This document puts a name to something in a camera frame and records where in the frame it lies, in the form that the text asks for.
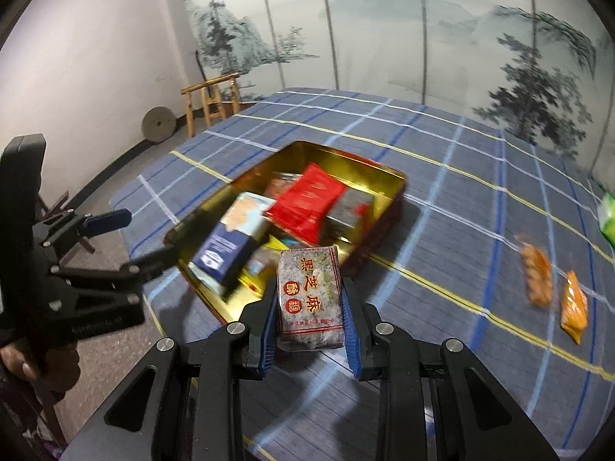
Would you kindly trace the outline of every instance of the table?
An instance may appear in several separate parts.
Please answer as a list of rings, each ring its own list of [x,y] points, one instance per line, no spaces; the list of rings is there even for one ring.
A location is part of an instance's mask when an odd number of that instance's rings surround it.
[[[295,140],[327,144],[408,176],[401,222],[355,279],[382,318],[415,338],[465,341],[563,458],[576,457],[613,407],[613,252],[597,225],[603,191],[564,161],[471,119],[406,101],[290,88],[185,144],[112,199],[127,207],[131,258],[226,181]],[[576,345],[559,328],[559,303],[530,307],[519,238],[548,253],[555,297],[574,269],[589,325]],[[206,337],[219,322],[177,269],[145,288],[173,338]],[[373,459],[378,396],[351,378],[344,349],[278,362],[242,384],[244,433],[262,459]]]

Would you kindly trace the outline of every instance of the orange snack packet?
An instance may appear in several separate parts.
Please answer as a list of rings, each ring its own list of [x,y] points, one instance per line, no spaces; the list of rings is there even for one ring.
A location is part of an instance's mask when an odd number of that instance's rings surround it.
[[[524,243],[521,256],[524,259],[530,303],[538,307],[548,307],[553,297],[551,263],[545,253],[528,243]]]
[[[567,274],[560,326],[577,345],[580,345],[580,336],[587,327],[587,297],[580,290],[579,281],[573,270]]]

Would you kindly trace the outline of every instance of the wooden stick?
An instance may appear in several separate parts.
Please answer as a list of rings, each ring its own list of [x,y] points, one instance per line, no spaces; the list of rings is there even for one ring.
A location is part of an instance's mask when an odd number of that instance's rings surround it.
[[[194,115],[192,112],[192,94],[190,92],[184,94],[186,101],[186,124],[188,125],[188,137],[194,137]]]
[[[201,81],[196,85],[189,86],[181,90],[181,94],[190,93],[192,91],[200,90],[204,86],[212,86],[217,85],[218,83],[223,83],[224,81],[230,81],[232,79],[239,78],[238,72],[232,72],[230,74],[225,74],[223,76],[218,76],[217,78],[212,78],[211,80]]]
[[[221,119],[226,119],[226,112],[224,112],[224,106],[222,105],[222,94],[220,93],[220,88],[218,85],[213,86],[213,91],[216,104],[218,105],[218,115]]]
[[[231,100],[233,101],[233,114],[237,114],[239,112],[239,90],[237,89],[237,84],[235,83],[235,79],[231,79]]]
[[[203,104],[203,116],[205,117],[205,124],[208,128],[211,128],[211,115],[209,113],[209,98],[207,98],[207,93],[205,92],[205,88],[201,88],[199,91],[201,92],[201,103]]]

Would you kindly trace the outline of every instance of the metal screw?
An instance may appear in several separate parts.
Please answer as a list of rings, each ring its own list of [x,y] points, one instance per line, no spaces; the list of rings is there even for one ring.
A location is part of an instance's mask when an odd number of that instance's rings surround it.
[[[451,352],[461,352],[463,350],[463,343],[455,338],[451,338],[447,340],[447,348]]]
[[[376,324],[376,332],[378,334],[391,334],[393,332],[393,325],[388,322],[380,322]]]
[[[241,322],[232,322],[226,326],[226,331],[230,334],[241,334],[245,331],[245,326]]]
[[[171,350],[175,346],[175,342],[171,340],[171,338],[161,338],[156,343],[156,348],[161,352],[166,352],[167,350]]]

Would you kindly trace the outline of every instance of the gray floor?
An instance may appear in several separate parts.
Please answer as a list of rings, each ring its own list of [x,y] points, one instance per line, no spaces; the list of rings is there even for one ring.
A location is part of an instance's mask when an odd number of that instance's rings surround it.
[[[196,128],[197,131],[204,128],[201,119],[196,119]],[[142,169],[183,143],[187,137],[186,127],[183,127],[170,139],[143,152],[109,178],[77,211],[92,214],[109,211],[113,193],[137,178]],[[70,253],[72,257],[67,264],[91,269],[116,269],[128,260],[119,232],[94,237],[91,243],[96,247],[94,254],[90,255],[78,245]],[[113,388],[160,337],[149,311],[146,316],[146,323],[137,328],[79,342],[81,378],[55,408],[66,440],[72,440]]]

